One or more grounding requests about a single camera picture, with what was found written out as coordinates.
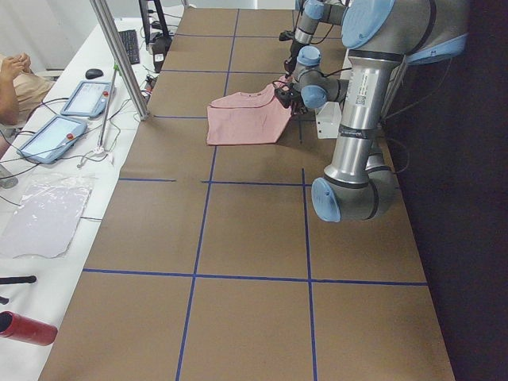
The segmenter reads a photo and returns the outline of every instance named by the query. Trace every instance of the computer mouse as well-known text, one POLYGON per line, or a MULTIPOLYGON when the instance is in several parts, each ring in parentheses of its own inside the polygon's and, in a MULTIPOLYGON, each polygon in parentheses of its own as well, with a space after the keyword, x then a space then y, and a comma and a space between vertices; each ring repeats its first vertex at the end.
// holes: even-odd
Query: computer mouse
POLYGON ((97 77, 102 77, 103 75, 104 73, 102 72, 101 69, 88 69, 87 72, 85 73, 85 77, 87 79, 94 79, 97 77))

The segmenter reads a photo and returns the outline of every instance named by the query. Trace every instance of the white desk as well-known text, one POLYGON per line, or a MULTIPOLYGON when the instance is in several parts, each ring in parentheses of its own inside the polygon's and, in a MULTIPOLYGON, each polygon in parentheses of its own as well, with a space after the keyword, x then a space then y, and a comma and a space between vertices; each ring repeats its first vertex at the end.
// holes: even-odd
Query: white desk
MULTIPOLYGON (((118 30, 135 29, 139 31, 141 22, 138 19, 117 20, 117 27, 118 30)), ((153 70, 152 56, 148 54, 144 43, 142 44, 141 41, 143 39, 139 38, 141 64, 133 65, 139 84, 143 83, 147 74, 153 74, 147 70, 153 70)), ((85 79, 86 70, 92 67, 104 71, 104 76, 97 80, 110 80, 113 74, 113 65, 114 60, 106 39, 100 27, 97 26, 48 93, 45 101, 69 97, 79 81, 85 79)), ((110 116, 119 110, 121 104, 129 98, 121 76, 117 76, 115 87, 116 91, 110 105, 110 116)), ((58 113, 63 105, 64 103, 60 102, 53 103, 50 106, 58 113)), ((52 115, 50 110, 43 106, 40 107, 26 124, 24 130, 37 131, 52 115)), ((60 160, 52 165, 40 165, 23 175, 19 175, 19 184, 16 187, 8 190, 0 189, 0 195, 12 202, 19 202, 26 187, 37 176, 59 173, 69 176, 91 177, 94 178, 93 190, 83 216, 102 218, 139 124, 139 118, 132 102, 126 104, 113 119, 113 122, 121 131, 112 151, 112 157, 114 158, 112 162, 107 158, 100 163, 87 161, 80 169, 76 167, 80 158, 60 160)), ((88 121, 88 129, 100 126, 101 123, 102 119, 100 117, 95 121, 88 121)), ((76 142, 75 146, 67 151, 64 156, 85 155, 91 151, 97 146, 99 130, 96 129, 88 133, 86 138, 76 142)), ((105 135, 106 148, 111 145, 116 135, 117 129, 108 123, 105 135)), ((19 147, 28 138, 29 135, 20 135, 13 144, 19 147)), ((33 166, 25 160, 5 163, 6 160, 19 159, 19 157, 15 150, 10 148, 2 159, 3 165, 13 174, 33 166)), ((4 230, 15 210, 16 206, 0 199, 0 232, 4 230)), ((18 258, 8 260, 0 258, 0 277, 23 275, 35 275, 37 277, 34 284, 0 286, 0 295, 10 298, 10 302, 2 306, 2 310, 10 310, 29 318, 60 326, 99 226, 100 221, 81 219, 69 249, 63 256, 55 259, 18 258)), ((0 339, 0 379, 9 381, 38 379, 51 347, 51 345, 41 347, 0 339)))

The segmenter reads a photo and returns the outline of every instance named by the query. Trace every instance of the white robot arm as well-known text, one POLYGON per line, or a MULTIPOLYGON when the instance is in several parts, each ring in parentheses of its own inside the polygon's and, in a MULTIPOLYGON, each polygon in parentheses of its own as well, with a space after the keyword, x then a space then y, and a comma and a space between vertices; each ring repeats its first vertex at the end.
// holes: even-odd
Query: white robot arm
POLYGON ((394 178, 375 141, 391 72, 405 57, 408 64, 427 64, 460 54, 468 11, 468 0, 354 0, 350 7, 306 1, 285 62, 292 95, 309 109, 345 97, 332 163, 312 186, 322 220, 364 220, 389 209, 394 178), (320 52, 308 46, 319 22, 342 25, 352 64, 347 90, 322 74, 320 52))

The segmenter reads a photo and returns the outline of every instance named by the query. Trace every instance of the red cylinder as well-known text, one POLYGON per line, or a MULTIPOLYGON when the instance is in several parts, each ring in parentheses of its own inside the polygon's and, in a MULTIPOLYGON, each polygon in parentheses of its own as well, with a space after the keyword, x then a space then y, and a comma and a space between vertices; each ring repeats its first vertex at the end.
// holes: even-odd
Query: red cylinder
POLYGON ((4 311, 0 313, 0 337, 37 345, 55 341, 58 329, 54 325, 4 311))

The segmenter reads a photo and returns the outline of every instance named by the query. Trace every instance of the folded garment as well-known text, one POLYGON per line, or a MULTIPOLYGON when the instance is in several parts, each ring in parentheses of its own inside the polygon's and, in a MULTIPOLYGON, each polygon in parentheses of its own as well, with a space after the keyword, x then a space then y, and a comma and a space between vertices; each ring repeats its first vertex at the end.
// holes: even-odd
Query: folded garment
MULTIPOLYGON (((284 77, 279 81, 286 82, 284 77)), ((291 117, 291 108, 280 104, 271 83, 259 93, 235 93, 216 99, 207 111, 206 143, 210 145, 275 143, 291 117)))

